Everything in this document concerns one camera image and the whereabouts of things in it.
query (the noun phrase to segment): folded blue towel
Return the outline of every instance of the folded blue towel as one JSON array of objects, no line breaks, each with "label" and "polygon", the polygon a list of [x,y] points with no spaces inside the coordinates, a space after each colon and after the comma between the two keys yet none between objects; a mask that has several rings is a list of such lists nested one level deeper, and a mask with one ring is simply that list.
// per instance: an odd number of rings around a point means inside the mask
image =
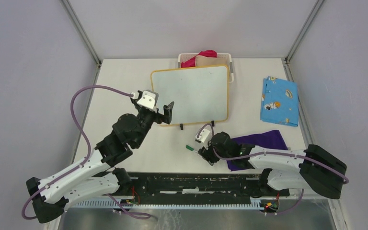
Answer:
[{"label": "folded blue towel", "polygon": [[267,77],[263,79],[260,120],[286,126],[298,126],[297,84]]}]

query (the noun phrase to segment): robotic arm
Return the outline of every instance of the robotic arm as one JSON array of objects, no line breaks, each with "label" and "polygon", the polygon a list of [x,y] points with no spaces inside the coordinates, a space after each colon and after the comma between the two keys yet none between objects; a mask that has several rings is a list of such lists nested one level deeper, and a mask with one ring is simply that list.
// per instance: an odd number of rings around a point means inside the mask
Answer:
[{"label": "robotic arm", "polygon": [[123,189],[130,183],[130,177],[124,169],[115,169],[102,177],[92,177],[114,167],[132,155],[132,149],[138,149],[155,122],[170,124],[174,102],[164,106],[164,114],[156,107],[158,94],[149,90],[138,91],[131,102],[138,115],[124,114],[112,125],[113,131],[91,151],[88,160],[81,159],[62,171],[44,178],[31,178],[26,182],[33,208],[40,223],[46,223],[61,216],[71,206],[103,194],[111,194]]},{"label": "robotic arm", "polygon": [[261,190],[310,188],[324,197],[339,199],[342,185],[348,182],[346,165],[317,145],[304,150],[266,149],[239,145],[225,132],[212,136],[206,129],[195,139],[204,144],[198,154],[211,165],[222,159],[243,169],[263,169]]}]

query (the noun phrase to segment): purple cloth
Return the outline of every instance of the purple cloth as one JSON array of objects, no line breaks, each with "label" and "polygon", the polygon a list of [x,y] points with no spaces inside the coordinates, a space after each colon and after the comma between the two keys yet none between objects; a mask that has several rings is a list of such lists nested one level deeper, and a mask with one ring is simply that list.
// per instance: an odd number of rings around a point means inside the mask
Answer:
[{"label": "purple cloth", "polygon": [[[278,130],[272,130],[267,133],[252,134],[248,136],[232,138],[238,144],[253,144],[258,145],[263,148],[275,149],[275,150],[287,150],[287,145],[283,140],[283,137]],[[236,165],[232,164],[230,161],[228,163],[228,168],[231,171],[242,170]]]}]

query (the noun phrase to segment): green marker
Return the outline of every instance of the green marker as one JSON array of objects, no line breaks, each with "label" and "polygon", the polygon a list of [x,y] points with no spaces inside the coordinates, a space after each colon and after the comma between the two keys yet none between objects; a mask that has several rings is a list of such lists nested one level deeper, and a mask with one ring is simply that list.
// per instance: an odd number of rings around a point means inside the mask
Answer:
[{"label": "green marker", "polygon": [[190,150],[190,151],[192,151],[192,152],[198,153],[197,150],[195,150],[193,147],[191,147],[189,145],[186,145],[185,148],[188,149],[188,150]]}]

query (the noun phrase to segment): beige cloth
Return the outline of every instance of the beige cloth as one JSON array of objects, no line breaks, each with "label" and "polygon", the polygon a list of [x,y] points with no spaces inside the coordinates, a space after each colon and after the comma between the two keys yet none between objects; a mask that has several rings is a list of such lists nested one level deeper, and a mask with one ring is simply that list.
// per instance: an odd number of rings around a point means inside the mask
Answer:
[{"label": "beige cloth", "polygon": [[195,66],[214,66],[214,65],[227,65],[226,59],[217,57],[205,57],[198,55],[195,58]]}]

